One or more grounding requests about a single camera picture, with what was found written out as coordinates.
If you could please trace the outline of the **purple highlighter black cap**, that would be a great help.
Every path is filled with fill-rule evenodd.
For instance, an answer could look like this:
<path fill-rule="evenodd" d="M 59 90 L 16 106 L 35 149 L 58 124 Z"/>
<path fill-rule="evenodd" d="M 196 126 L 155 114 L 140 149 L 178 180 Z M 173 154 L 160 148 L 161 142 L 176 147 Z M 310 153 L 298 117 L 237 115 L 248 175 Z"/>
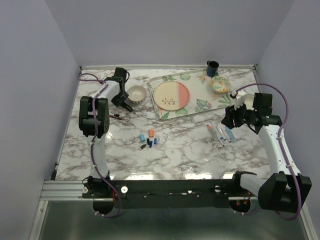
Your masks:
<path fill-rule="evenodd" d="M 125 104 L 124 105 L 124 108 L 129 111 L 129 112 L 132 112 L 133 111 L 133 108 L 131 106 L 129 106 L 128 104 Z"/>

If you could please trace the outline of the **light blue highlighter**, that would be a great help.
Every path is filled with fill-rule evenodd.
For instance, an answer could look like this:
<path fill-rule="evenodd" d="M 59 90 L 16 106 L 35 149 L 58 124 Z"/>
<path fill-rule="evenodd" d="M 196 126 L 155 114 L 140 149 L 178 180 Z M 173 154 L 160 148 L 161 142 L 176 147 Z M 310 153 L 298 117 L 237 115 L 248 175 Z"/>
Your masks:
<path fill-rule="evenodd" d="M 228 128 L 227 126 L 225 127 L 225 132 L 227 133 L 227 135 L 232 143 L 237 142 L 237 139 L 236 139 L 235 135 L 233 134 L 232 130 L 230 128 Z"/>

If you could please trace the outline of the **blue acrylic marker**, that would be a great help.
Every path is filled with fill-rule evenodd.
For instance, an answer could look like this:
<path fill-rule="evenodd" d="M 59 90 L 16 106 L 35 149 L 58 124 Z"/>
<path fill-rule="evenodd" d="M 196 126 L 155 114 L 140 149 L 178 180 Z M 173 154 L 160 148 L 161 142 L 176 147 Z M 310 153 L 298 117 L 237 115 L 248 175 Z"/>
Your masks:
<path fill-rule="evenodd" d="M 219 142 L 220 142 L 220 144 L 224 147 L 225 146 L 225 142 L 224 142 L 224 139 L 223 139 L 223 137 L 221 136 L 221 134 L 220 133 L 217 133 L 216 131 L 215 131 L 215 133 L 216 133 L 216 135 L 218 136 L 218 138 L 219 138 Z"/>

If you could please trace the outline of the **orange highlighter pen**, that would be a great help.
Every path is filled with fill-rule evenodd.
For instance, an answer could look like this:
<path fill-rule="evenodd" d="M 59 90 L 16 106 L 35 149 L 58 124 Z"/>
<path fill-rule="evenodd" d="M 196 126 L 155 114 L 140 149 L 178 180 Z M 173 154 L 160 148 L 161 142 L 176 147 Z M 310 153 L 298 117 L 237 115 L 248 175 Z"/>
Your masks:
<path fill-rule="evenodd" d="M 214 131 L 214 129 L 213 129 L 210 125 L 207 125 L 207 130 L 208 130 L 208 132 L 210 133 L 210 135 L 211 135 L 216 141 L 219 140 L 216 132 Z"/>

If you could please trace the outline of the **light blue highlighter cap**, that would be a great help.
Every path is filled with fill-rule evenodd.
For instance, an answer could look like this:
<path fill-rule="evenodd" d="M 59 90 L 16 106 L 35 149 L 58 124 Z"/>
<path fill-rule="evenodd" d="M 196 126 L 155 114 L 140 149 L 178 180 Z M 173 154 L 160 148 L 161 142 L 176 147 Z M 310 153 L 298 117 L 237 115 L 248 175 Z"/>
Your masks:
<path fill-rule="evenodd" d="M 146 141 L 145 136 L 142 133 L 139 135 L 139 139 L 142 143 Z"/>

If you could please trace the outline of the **orange highlighter cap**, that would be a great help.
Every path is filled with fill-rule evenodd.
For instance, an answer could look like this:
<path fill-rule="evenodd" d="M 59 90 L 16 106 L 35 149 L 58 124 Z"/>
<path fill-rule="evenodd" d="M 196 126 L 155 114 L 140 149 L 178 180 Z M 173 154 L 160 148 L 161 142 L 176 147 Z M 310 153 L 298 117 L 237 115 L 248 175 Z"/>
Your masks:
<path fill-rule="evenodd" d="M 149 136 L 150 138 L 153 138 L 153 137 L 154 137 L 154 130 L 153 130 L 153 129 L 149 129 L 149 130 L 148 130 L 148 136 Z"/>

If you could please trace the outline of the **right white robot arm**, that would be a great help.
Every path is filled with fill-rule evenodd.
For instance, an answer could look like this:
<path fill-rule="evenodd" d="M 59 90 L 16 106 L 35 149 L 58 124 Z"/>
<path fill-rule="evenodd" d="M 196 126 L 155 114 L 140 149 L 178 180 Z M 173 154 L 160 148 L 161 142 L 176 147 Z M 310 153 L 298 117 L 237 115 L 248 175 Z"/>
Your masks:
<path fill-rule="evenodd" d="M 287 146 L 283 122 L 272 114 L 273 96 L 268 93 L 243 94 L 225 109 L 221 121 L 230 130 L 248 126 L 260 138 L 270 168 L 268 179 L 251 172 L 238 171 L 230 183 L 230 191 L 241 196 L 249 191 L 258 198 L 263 210 L 298 213 L 312 187 L 294 163 Z"/>

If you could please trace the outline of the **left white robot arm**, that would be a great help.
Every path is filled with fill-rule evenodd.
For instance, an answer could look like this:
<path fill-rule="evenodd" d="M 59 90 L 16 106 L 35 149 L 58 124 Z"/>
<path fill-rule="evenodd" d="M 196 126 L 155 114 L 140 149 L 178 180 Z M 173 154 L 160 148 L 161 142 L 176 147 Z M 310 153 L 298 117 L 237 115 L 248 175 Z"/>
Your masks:
<path fill-rule="evenodd" d="M 105 140 L 110 127 L 109 104 L 123 107 L 128 111 L 132 108 L 126 103 L 128 93 L 125 84 L 130 74 L 127 70 L 117 67 L 113 76 L 104 79 L 92 73 L 81 73 L 81 82 L 97 82 L 101 88 L 92 96 L 80 98 L 78 126 L 86 137 L 90 155 L 90 174 L 88 189 L 104 198 L 114 191 L 111 184 L 110 170 L 106 162 Z"/>

